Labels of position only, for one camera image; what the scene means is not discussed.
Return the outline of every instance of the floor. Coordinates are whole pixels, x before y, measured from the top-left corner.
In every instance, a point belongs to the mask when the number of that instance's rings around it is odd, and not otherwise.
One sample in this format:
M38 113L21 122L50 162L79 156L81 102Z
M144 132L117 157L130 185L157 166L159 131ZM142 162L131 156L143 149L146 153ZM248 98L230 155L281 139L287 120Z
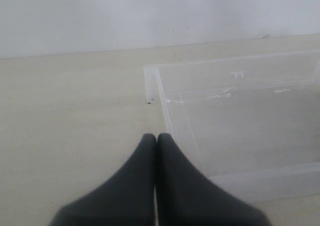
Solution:
M315 48L320 35L0 60L0 225L46 225L165 131L145 65ZM276 226L320 222L320 195L255 205Z

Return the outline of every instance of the white wall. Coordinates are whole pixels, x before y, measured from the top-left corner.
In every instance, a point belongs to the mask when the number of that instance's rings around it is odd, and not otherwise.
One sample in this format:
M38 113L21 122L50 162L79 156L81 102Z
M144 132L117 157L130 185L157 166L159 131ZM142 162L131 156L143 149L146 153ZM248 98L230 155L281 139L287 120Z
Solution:
M0 58L320 33L320 0L0 0Z

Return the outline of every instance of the transparent plastic container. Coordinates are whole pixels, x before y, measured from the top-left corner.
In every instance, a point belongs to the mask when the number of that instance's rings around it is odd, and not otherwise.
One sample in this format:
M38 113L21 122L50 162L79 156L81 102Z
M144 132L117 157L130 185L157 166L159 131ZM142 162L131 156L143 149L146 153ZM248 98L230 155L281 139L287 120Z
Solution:
M320 192L320 50L144 72L147 102L214 183L247 202Z

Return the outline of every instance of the clear plastic box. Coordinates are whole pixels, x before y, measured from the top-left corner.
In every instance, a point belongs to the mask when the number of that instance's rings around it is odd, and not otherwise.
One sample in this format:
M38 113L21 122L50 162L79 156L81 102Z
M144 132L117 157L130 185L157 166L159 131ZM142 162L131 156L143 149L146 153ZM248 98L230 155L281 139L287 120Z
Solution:
M320 192L320 50L144 68L191 162L256 202Z

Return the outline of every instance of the beige floor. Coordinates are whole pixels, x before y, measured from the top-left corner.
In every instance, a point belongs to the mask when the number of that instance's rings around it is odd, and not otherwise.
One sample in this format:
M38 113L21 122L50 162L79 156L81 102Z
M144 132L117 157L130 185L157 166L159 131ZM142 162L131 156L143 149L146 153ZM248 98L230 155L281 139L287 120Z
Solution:
M143 66L320 48L320 35L0 60L0 225L46 225L165 131ZM256 204L276 226L320 225L320 195Z

